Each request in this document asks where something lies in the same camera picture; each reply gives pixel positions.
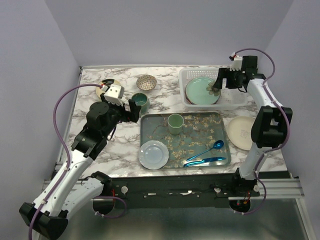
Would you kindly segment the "pale aqua brown-rimmed plate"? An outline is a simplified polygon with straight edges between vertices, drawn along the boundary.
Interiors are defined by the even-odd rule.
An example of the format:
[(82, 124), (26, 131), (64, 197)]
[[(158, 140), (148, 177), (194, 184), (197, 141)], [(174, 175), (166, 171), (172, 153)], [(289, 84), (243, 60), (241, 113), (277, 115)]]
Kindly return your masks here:
[(185, 87), (185, 96), (194, 105), (213, 105), (220, 96), (221, 91), (213, 91), (215, 80), (209, 77), (197, 77), (192, 79)]

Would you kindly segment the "cream plate with black mark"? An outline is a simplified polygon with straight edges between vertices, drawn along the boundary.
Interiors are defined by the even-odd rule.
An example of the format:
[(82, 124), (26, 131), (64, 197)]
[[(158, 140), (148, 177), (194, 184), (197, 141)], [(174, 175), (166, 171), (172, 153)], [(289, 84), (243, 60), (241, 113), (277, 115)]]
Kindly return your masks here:
[[(121, 86), (121, 83), (115, 79), (112, 79), (112, 78), (108, 78), (108, 79), (104, 79), (102, 81), (100, 81), (98, 83), (99, 85), (105, 85), (107, 87), (109, 87), (111, 84), (115, 84), (115, 85), (118, 85), (118, 86)], [(96, 95), (101, 98), (101, 94), (104, 94), (105, 92), (102, 91), (99, 87), (96, 87), (95, 88), (95, 92), (96, 92)]]

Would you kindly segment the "cream sweet bear plate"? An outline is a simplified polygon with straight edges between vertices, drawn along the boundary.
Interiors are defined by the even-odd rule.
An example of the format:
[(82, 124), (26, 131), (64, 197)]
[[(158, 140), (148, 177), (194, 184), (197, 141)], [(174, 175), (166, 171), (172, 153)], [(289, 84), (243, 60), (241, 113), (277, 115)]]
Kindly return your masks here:
[(237, 116), (227, 125), (227, 136), (229, 140), (238, 148), (249, 151), (253, 141), (251, 130), (255, 119), (247, 116)]

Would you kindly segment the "pink polka dot plate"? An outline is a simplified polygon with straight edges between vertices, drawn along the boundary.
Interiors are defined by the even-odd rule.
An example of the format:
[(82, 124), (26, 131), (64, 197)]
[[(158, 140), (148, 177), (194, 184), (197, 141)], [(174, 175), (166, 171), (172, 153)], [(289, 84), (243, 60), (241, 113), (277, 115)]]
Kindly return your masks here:
[(184, 92), (184, 97), (185, 97), (185, 102), (186, 102), (188, 105), (193, 105), (193, 103), (189, 100), (186, 92)]

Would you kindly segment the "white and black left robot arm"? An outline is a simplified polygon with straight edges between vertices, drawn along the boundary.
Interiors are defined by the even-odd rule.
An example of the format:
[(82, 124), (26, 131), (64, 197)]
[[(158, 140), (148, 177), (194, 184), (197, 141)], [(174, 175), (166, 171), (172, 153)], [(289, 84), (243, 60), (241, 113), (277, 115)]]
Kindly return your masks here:
[(25, 202), (19, 209), (28, 225), (28, 239), (37, 232), (49, 240), (57, 240), (65, 231), (71, 217), (91, 199), (107, 197), (111, 191), (111, 179), (95, 173), (84, 186), (73, 190), (83, 172), (93, 163), (107, 145), (108, 136), (120, 122), (139, 119), (141, 107), (131, 99), (130, 110), (124, 105), (106, 101), (93, 103), (86, 115), (86, 124), (75, 137), (67, 161), (46, 189), (32, 202)]

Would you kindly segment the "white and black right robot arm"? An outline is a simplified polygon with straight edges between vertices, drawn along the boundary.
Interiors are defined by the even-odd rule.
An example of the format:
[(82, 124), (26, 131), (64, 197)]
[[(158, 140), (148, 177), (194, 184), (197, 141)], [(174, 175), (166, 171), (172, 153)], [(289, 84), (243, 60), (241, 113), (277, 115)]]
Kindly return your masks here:
[(207, 90), (213, 93), (223, 88), (244, 90), (249, 93), (259, 112), (251, 128), (252, 146), (245, 161), (226, 185), (216, 185), (218, 197), (249, 197), (260, 181), (259, 173), (267, 154), (281, 149), (290, 136), (293, 111), (282, 106), (271, 92), (268, 77), (258, 71), (257, 56), (230, 56), (230, 67), (220, 67), (215, 83)]

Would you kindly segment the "white perforated plastic bin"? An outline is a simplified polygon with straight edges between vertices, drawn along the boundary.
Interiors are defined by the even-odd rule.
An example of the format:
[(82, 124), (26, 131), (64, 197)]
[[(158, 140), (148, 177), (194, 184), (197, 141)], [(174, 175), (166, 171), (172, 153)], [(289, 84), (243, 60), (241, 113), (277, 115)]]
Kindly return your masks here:
[(247, 95), (243, 92), (240, 92), (237, 89), (228, 89), (226, 88), (226, 79), (223, 79), (221, 95), (219, 100), (215, 104), (211, 105), (197, 105), (197, 104), (188, 104), (185, 99), (185, 89), (187, 84), (198, 77), (208, 77), (216, 81), (218, 76), (218, 67), (190, 67), (183, 68), (179, 72), (178, 82), (180, 95), (182, 103), (188, 109), (199, 109), (199, 110), (235, 110), (239, 107), (243, 107), (248, 103)]

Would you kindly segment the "teal glazed ceramic mug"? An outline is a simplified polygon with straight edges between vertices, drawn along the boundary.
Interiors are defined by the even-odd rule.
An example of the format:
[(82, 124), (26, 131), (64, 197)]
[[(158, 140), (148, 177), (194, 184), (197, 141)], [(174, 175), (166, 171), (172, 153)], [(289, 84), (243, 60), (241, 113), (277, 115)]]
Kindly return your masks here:
[(137, 106), (140, 106), (140, 115), (145, 114), (150, 108), (150, 100), (144, 93), (136, 93), (131, 99), (135, 102)]

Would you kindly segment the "patterned small ceramic bowl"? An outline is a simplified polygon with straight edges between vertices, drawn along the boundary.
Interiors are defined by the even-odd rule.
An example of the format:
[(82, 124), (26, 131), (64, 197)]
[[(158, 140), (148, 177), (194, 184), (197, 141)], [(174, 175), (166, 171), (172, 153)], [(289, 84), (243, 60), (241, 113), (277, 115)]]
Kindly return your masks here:
[(143, 74), (136, 80), (137, 87), (142, 91), (153, 90), (157, 85), (157, 79), (149, 74)]

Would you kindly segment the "light green ceramic cup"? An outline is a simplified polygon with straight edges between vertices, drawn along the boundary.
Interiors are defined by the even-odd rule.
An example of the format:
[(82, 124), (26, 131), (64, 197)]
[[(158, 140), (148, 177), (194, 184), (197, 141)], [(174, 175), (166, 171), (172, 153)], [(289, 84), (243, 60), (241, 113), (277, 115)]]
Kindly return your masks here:
[(178, 135), (183, 128), (184, 118), (182, 115), (174, 113), (167, 119), (168, 129), (172, 135)]

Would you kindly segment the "light blue scalloped plate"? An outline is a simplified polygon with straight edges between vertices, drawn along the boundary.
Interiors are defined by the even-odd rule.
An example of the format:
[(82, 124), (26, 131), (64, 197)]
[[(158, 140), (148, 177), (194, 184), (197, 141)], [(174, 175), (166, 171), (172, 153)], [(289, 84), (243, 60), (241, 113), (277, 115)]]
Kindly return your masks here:
[(162, 142), (149, 140), (140, 147), (138, 160), (148, 170), (159, 170), (167, 164), (169, 150)]

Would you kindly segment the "teal floral serving tray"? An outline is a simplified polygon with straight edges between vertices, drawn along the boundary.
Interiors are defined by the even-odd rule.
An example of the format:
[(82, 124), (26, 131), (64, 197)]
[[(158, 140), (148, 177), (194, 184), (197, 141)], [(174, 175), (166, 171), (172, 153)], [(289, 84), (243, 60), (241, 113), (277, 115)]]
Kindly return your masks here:
[(224, 157), (225, 160), (201, 164), (200, 168), (224, 168), (231, 162), (231, 153), (222, 116), (217, 112), (181, 113), (184, 125), (179, 134), (169, 132), (169, 113), (147, 114), (140, 122), (140, 143), (160, 141), (169, 151), (169, 159), (164, 169), (181, 169), (186, 159), (210, 149), (222, 140), (221, 149), (213, 149), (198, 156), (195, 160)]

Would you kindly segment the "blue metallic spoon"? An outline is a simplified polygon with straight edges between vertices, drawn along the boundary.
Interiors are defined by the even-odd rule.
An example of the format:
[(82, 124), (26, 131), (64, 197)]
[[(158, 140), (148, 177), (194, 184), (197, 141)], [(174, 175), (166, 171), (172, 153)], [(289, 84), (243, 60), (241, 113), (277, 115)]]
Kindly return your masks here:
[(186, 161), (189, 162), (189, 161), (191, 161), (191, 160), (193, 160), (193, 159), (195, 159), (195, 158), (197, 158), (197, 157), (199, 157), (199, 156), (201, 156), (201, 155), (203, 155), (203, 154), (205, 154), (205, 153), (207, 153), (207, 152), (209, 152), (209, 151), (211, 151), (211, 150), (219, 150), (219, 149), (221, 149), (223, 146), (224, 146), (224, 141), (223, 141), (223, 140), (217, 140), (217, 141), (213, 144), (213, 146), (212, 146), (211, 148), (209, 148), (209, 149), (207, 149), (207, 150), (205, 150), (205, 151), (203, 151), (203, 152), (201, 152), (201, 153), (198, 153), (198, 154), (196, 154), (196, 155), (188, 158)]

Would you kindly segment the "blue metallic knife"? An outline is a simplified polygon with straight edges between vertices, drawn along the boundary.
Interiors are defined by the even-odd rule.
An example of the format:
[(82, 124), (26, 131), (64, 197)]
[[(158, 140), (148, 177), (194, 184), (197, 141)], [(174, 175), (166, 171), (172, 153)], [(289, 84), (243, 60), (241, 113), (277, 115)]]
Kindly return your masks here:
[(219, 161), (223, 161), (226, 160), (225, 157), (209, 157), (209, 158), (204, 158), (204, 159), (198, 159), (198, 160), (188, 160), (183, 167), (187, 168), (187, 167), (192, 167), (192, 166), (197, 166), (197, 165), (201, 165), (201, 164), (205, 164), (205, 163), (212, 163), (212, 162), (219, 162)]

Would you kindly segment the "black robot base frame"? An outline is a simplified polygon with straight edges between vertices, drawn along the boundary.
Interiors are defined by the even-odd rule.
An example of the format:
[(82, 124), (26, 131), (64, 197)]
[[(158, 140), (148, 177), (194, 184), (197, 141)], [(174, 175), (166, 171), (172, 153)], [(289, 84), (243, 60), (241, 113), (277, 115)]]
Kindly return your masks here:
[(102, 196), (112, 199), (95, 199), (93, 209), (101, 213), (112, 209), (157, 209), (157, 208), (228, 208), (242, 207), (236, 203), (260, 196), (258, 183), (249, 197), (218, 197), (215, 186), (225, 186), (234, 173), (173, 175), (147, 177), (113, 177), (105, 181)]

